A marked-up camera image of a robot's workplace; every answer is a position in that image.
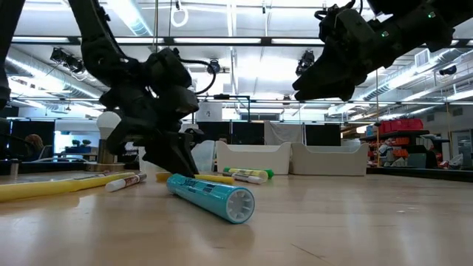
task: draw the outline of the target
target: wooden table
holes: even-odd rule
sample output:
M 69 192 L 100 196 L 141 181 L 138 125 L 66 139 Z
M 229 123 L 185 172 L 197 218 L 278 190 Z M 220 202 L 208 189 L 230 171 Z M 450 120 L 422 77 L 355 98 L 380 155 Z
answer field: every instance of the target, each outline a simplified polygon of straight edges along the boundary
M 2 203 L 0 265 L 473 263 L 473 184 L 380 175 L 246 185 L 256 211 L 244 225 L 170 195 L 154 178 L 114 193 Z

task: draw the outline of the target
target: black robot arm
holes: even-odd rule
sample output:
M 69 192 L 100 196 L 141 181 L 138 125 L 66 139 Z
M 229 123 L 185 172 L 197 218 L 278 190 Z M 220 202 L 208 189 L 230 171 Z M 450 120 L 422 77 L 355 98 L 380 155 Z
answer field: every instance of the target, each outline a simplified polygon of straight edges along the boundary
M 180 119 L 199 109 L 187 88 L 191 76 L 177 51 L 165 48 L 144 63 L 126 56 L 107 24 L 98 0 L 69 0 L 82 37 L 87 70 L 110 87 L 100 102 L 110 111 L 119 108 L 122 120 L 106 140 L 113 154 L 126 142 L 144 146 L 143 157 L 171 173 L 198 174 L 190 152 L 191 135 L 179 133 Z
M 392 17 L 365 21 L 354 2 L 316 13 L 324 51 L 293 84 L 297 100 L 349 100 L 369 73 L 422 44 L 431 52 L 448 47 L 453 28 L 473 17 L 473 0 L 367 0 L 376 15 Z

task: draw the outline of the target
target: yellow tube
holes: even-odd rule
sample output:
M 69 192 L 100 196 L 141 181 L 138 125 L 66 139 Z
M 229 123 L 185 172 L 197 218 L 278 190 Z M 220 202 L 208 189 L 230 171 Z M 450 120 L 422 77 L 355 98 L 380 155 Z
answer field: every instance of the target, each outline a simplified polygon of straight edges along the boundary
M 171 173 L 157 173 L 156 174 L 156 182 L 158 183 L 166 183 L 168 178 L 171 176 Z M 233 185 L 235 180 L 233 177 L 220 177 L 214 175 L 205 175 L 205 174 L 196 174 L 195 178 L 199 180 L 211 181 L 216 183 L 223 183 L 228 185 Z
M 0 185 L 0 202 L 26 199 L 30 197 L 49 196 L 66 192 L 78 191 L 105 185 L 110 181 L 130 177 L 135 173 L 111 174 L 85 180 L 62 180 L 50 182 L 22 183 Z
M 196 174 L 195 178 L 199 180 L 205 180 L 205 181 L 211 181 L 211 182 L 216 182 L 216 183 L 223 183 L 227 185 L 233 185 L 235 180 L 233 177 L 219 177 L 219 176 L 213 176 L 213 175 L 204 175 L 204 174 Z

